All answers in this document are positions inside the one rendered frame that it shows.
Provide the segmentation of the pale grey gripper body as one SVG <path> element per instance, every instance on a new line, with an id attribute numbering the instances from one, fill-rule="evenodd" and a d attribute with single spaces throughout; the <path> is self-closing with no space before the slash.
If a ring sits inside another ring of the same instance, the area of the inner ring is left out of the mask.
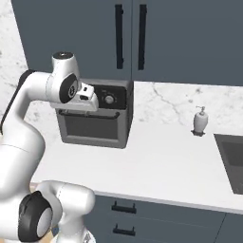
<path id="1" fill-rule="evenodd" d="M 95 93 L 90 96 L 78 92 L 68 103 L 51 103 L 50 106 L 55 109 L 79 110 L 79 111 L 97 111 L 99 108 L 98 98 Z"/>

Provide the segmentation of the white soap dispenser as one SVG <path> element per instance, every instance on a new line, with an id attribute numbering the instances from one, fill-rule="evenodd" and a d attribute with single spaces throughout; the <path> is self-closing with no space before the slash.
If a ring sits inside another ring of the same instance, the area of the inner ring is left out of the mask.
<path id="1" fill-rule="evenodd" d="M 192 130 L 192 133 L 195 136 L 202 137 L 204 135 L 204 130 L 208 124 L 209 116 L 205 112 L 205 107 L 201 106 L 200 111 L 197 112 L 194 116 L 194 129 Z"/>

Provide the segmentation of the dark blue base cupboard door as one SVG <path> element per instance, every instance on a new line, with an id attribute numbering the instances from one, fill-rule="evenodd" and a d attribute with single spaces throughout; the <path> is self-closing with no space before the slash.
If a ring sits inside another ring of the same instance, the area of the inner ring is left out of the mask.
<path id="1" fill-rule="evenodd" d="M 243 215 L 226 214 L 215 243 L 243 243 Z"/>

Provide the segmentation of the dark grey sink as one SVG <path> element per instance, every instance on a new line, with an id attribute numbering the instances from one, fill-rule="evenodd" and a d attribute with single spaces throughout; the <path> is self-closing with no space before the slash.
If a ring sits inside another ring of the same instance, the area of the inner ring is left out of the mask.
<path id="1" fill-rule="evenodd" d="M 215 141 L 233 192 L 243 195 L 243 136 L 215 134 Z"/>

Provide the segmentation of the toaster oven glass door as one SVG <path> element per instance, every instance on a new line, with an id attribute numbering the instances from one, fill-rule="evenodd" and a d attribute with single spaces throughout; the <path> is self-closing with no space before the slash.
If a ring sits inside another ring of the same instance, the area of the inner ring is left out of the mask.
<path id="1" fill-rule="evenodd" d="M 120 113 L 117 119 L 107 120 L 61 116 L 58 114 L 59 110 L 60 109 L 56 110 L 56 115 L 63 142 L 120 149 L 126 146 L 129 126 L 125 112 L 105 109 L 101 109 L 97 112 L 87 112 L 94 115 L 108 116 L 113 116 L 117 112 Z M 71 113 L 84 114 L 84 112 L 68 111 Z"/>

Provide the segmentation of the grey toaster oven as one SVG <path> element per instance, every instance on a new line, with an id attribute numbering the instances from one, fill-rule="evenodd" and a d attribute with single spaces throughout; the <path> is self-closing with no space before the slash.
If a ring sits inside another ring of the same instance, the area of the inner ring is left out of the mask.
<path id="1" fill-rule="evenodd" d="M 83 82 L 94 87 L 95 94 L 97 95 L 99 101 L 99 109 L 97 111 L 105 109 L 118 110 L 126 113 L 130 132 L 134 108 L 134 82 L 92 79 L 83 79 Z M 114 97 L 115 101 L 112 104 L 105 102 L 104 98 L 107 95 Z"/>

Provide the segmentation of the dark blue drawer front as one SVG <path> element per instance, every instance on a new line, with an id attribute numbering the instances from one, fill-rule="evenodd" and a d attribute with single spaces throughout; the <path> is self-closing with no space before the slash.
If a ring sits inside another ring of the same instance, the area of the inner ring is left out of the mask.
<path id="1" fill-rule="evenodd" d="M 131 207 L 136 204 L 137 212 L 127 214 L 111 210 L 111 206 L 117 202 L 121 206 Z M 198 227 L 216 228 L 219 227 L 224 213 L 167 205 L 140 200 L 130 200 L 111 196 L 96 196 L 96 203 L 92 213 L 99 212 L 105 215 L 133 216 L 139 218 L 156 219 L 160 221 L 181 223 Z"/>
<path id="2" fill-rule="evenodd" d="M 84 222 L 97 243 L 215 243 L 218 232 L 215 228 L 133 217 L 88 215 Z M 116 225 L 127 230 L 134 227 L 136 235 L 114 234 Z"/>

